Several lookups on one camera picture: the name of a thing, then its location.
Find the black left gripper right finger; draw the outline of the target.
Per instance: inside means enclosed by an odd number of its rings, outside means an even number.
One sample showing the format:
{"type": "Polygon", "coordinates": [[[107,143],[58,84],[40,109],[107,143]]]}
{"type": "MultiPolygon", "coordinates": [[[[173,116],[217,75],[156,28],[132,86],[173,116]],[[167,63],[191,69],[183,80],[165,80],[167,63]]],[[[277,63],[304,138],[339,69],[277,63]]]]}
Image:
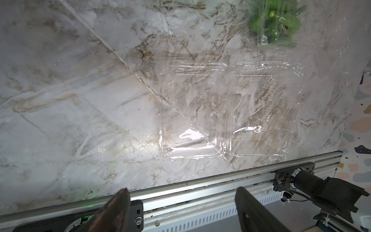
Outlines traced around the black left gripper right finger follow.
{"type": "Polygon", "coordinates": [[[288,232],[272,213],[270,213],[247,189],[238,187],[235,205],[241,230],[243,232],[288,232]]]}

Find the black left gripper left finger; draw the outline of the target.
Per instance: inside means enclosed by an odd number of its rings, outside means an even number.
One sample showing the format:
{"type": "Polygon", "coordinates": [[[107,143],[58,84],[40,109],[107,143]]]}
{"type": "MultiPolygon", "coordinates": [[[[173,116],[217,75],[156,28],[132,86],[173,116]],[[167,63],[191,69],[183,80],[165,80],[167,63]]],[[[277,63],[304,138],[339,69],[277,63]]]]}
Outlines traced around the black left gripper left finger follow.
{"type": "Polygon", "coordinates": [[[128,189],[122,188],[77,232],[125,232],[130,203],[128,189]]]}

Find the clear clamshell container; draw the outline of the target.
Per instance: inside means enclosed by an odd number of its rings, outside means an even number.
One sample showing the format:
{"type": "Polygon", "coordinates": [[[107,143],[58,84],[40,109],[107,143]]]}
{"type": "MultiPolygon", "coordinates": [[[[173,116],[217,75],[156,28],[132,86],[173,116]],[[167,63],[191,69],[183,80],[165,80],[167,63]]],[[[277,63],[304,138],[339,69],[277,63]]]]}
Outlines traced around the clear clamshell container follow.
{"type": "Polygon", "coordinates": [[[312,52],[321,44],[316,1],[248,1],[245,39],[269,50],[312,52]]]}
{"type": "Polygon", "coordinates": [[[172,160],[286,156],[304,77],[280,61],[170,63],[160,84],[161,152],[172,160]]]}

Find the green peppers bunch back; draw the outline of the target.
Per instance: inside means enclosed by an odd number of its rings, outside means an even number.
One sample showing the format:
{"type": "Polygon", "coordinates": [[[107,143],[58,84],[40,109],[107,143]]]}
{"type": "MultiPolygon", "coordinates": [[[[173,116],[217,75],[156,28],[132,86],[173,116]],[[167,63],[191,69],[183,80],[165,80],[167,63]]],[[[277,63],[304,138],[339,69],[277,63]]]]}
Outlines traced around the green peppers bunch back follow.
{"type": "Polygon", "coordinates": [[[298,1],[253,1],[249,29],[259,45],[295,46],[293,36],[300,30],[298,18],[307,10],[298,1]]]}

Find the clear clamshell container back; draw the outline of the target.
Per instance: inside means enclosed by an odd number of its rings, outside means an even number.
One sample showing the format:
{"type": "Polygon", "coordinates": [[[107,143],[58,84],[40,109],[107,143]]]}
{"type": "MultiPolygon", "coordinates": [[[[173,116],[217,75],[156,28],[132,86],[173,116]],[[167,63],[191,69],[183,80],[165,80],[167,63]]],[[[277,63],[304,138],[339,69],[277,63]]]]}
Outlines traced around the clear clamshell container back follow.
{"type": "Polygon", "coordinates": [[[269,50],[312,52],[321,44],[316,1],[248,1],[245,39],[269,50]]]}

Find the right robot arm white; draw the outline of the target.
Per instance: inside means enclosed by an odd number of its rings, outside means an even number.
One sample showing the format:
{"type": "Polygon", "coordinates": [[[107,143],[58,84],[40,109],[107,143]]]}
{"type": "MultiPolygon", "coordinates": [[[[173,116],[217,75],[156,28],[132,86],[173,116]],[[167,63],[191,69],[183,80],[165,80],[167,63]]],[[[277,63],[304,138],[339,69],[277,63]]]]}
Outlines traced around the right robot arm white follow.
{"type": "Polygon", "coordinates": [[[370,195],[365,189],[342,179],[328,177],[323,180],[305,170],[299,171],[292,183],[324,212],[340,216],[350,223],[354,223],[351,213],[358,211],[356,202],[361,196],[370,195]]]}

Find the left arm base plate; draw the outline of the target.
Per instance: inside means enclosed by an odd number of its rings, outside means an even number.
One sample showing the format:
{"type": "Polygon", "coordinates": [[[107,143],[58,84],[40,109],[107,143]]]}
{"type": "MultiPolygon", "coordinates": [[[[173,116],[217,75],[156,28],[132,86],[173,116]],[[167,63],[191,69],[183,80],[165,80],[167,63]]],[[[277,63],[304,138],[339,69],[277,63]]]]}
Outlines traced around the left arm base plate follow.
{"type": "MultiPolygon", "coordinates": [[[[96,210],[71,214],[21,225],[14,232],[76,232],[90,220],[96,210]]],[[[141,232],[144,228],[143,202],[132,201],[128,215],[127,232],[141,232]]]]}

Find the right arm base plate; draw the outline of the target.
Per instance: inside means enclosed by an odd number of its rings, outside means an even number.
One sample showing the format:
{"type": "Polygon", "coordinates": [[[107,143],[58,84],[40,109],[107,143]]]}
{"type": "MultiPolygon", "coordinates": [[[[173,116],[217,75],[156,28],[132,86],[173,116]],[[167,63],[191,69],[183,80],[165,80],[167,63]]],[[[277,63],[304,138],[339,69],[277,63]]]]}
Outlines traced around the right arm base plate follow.
{"type": "Polygon", "coordinates": [[[273,180],[273,190],[274,191],[284,191],[291,188],[291,183],[293,183],[294,172],[299,169],[307,172],[312,172],[314,170],[315,163],[307,162],[304,164],[294,165],[291,167],[279,169],[275,172],[275,177],[273,180]]]}

